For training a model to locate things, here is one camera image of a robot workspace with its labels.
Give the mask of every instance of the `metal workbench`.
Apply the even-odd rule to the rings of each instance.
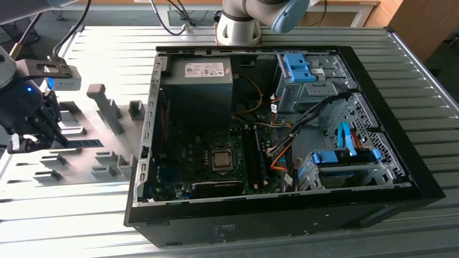
[[[127,181],[6,184],[18,161],[5,155],[2,257],[459,257],[459,109],[398,35],[382,28],[331,27],[299,28],[283,36],[265,29],[263,34],[266,45],[355,48],[448,198],[363,230],[158,249],[123,226]],[[146,101],[155,47],[214,40],[211,27],[181,37],[161,27],[86,27],[63,54],[79,66],[85,84],[103,82],[119,103]]]

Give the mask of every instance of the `black cable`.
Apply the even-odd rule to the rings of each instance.
[[[81,16],[81,19],[78,21],[78,23],[75,24],[75,26],[71,28],[70,32],[67,33],[66,37],[63,38],[63,40],[58,43],[58,45],[54,47],[53,49],[53,57],[59,57],[58,52],[61,51],[61,48],[63,47],[65,43],[69,41],[69,39],[71,38],[71,36],[74,35],[74,33],[78,31],[79,27],[82,26],[82,23],[87,17],[89,11],[90,11],[90,6],[91,6],[91,1],[89,0],[87,4],[86,4],[86,8],[83,11],[83,14]]]
[[[209,11],[206,11],[203,18],[202,18],[201,21],[197,23],[197,25],[199,25],[199,24],[203,22],[203,20],[206,19],[207,14],[209,14]]]
[[[37,23],[38,23],[38,20],[41,20],[41,18],[42,18],[42,15],[43,15],[43,13],[41,12],[37,16],[35,16],[35,18],[34,18],[34,20],[31,21],[31,24],[29,25],[29,27],[27,27],[27,29],[26,29],[26,31],[25,31],[25,34],[23,34],[23,36],[22,36],[22,39],[19,40],[19,44],[25,44],[26,43],[26,41],[27,41],[27,39],[29,39],[29,37],[30,37],[30,35],[31,35],[31,31],[33,31],[33,29],[34,29],[34,27],[35,27],[35,25],[37,25]]]
[[[179,33],[173,32],[173,31],[166,27],[166,24],[165,24],[165,22],[163,22],[163,20],[162,20],[162,18],[161,18],[161,16],[159,16],[155,0],[150,0],[150,3],[151,3],[153,10],[155,11],[157,17],[158,17],[158,19],[159,19],[159,23],[161,23],[162,27],[165,28],[165,30],[166,30],[173,36],[181,36],[181,35],[186,32],[187,28],[185,27]]]
[[[38,20],[41,20],[41,17],[42,17],[43,13],[39,13],[34,20],[31,21],[31,24],[29,25],[25,33],[23,33],[23,36],[21,38],[21,40],[17,42],[11,52],[10,52],[10,56],[13,57],[14,60],[17,60],[18,56],[21,55],[21,52],[23,50],[23,46],[27,42],[27,39],[30,38],[30,35],[31,35],[31,31],[38,23]]]
[[[338,94],[337,96],[330,96],[327,97],[325,100],[322,100],[322,102],[319,102],[317,105],[314,105],[307,112],[303,113],[303,115],[301,116],[301,118],[297,120],[295,124],[293,125],[293,128],[290,129],[289,132],[289,137],[286,137],[286,139],[273,147],[273,149],[270,150],[270,153],[274,153],[277,150],[281,149],[281,147],[287,146],[290,144],[290,142],[295,139],[297,135],[301,132],[301,128],[313,120],[317,119],[317,117],[321,114],[321,111],[323,110],[323,108],[329,105],[329,103],[341,100],[341,99],[346,99],[353,95],[351,92],[343,92],[341,94]]]
[[[179,5],[182,6],[182,9],[183,9],[183,11],[185,11],[185,13],[186,13],[186,16],[187,16],[187,18],[189,18],[189,21],[190,21],[190,26],[197,26],[197,24],[194,23],[194,20],[190,18],[190,15],[189,15],[187,9],[186,9],[186,7],[185,7],[185,5],[183,5],[182,1],[181,1],[181,0],[178,0],[178,2],[179,2]]]
[[[190,26],[195,26],[194,20],[190,18],[187,10],[186,9],[182,10],[171,0],[167,0],[167,1],[170,2],[171,5],[174,5],[175,9],[178,9],[179,14],[183,17],[186,17],[186,19],[189,20]]]
[[[317,23],[309,25],[310,27],[314,26],[314,25],[318,25],[318,24],[319,24],[319,26],[322,25],[325,16],[326,16],[326,14],[327,14],[327,5],[329,5],[327,0],[323,0],[323,5],[325,5],[325,7],[323,7],[323,13],[322,13],[321,21],[318,21]]]
[[[246,102],[246,110],[250,110],[250,109],[251,109],[250,103]],[[262,120],[259,119],[259,117],[257,116],[257,114],[254,114],[253,112],[251,112],[250,114],[251,114],[251,116],[255,118],[255,121],[257,121],[257,122],[262,122]]]

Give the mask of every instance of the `yellow wire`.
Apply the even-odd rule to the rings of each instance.
[[[258,94],[261,95],[261,99],[258,101],[258,105],[255,108],[250,109],[250,110],[246,110],[246,111],[239,111],[239,112],[234,112],[234,114],[247,114],[247,113],[251,113],[254,112],[257,109],[259,109],[259,107],[262,106],[262,103],[263,103],[263,94],[262,94],[262,90],[261,90],[261,87],[257,85],[257,83],[246,76],[246,75],[239,75],[241,77],[245,77],[250,82],[251,84],[254,85],[254,87],[257,88],[258,90]]]

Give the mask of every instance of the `wire bundle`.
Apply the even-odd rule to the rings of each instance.
[[[290,129],[289,136],[286,137],[286,139],[269,150],[269,155],[273,155],[283,147],[283,150],[279,152],[277,158],[274,159],[274,162],[271,163],[271,169],[278,169],[278,170],[289,171],[290,173],[293,173],[293,171],[291,171],[293,169],[287,169],[285,167],[279,167],[279,166],[277,166],[277,163],[278,163],[281,157],[286,154],[287,149],[291,148],[293,143],[294,143],[294,139],[295,139],[297,135],[299,134],[302,127],[310,121],[317,119],[317,117],[319,116],[322,110],[329,105],[329,103],[331,103],[331,102],[334,102],[337,100],[341,100],[341,99],[346,99],[350,96],[351,96],[350,92],[341,93],[337,96],[330,96],[322,102],[319,102],[317,105],[314,105],[303,113],[303,115],[298,118],[298,120],[295,121],[295,123],[294,123],[294,125],[293,125],[293,127]]]

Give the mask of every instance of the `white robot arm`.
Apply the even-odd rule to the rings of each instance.
[[[221,45],[250,46],[261,42],[261,25],[279,33],[290,32],[301,22],[310,0],[223,0],[217,29]]]

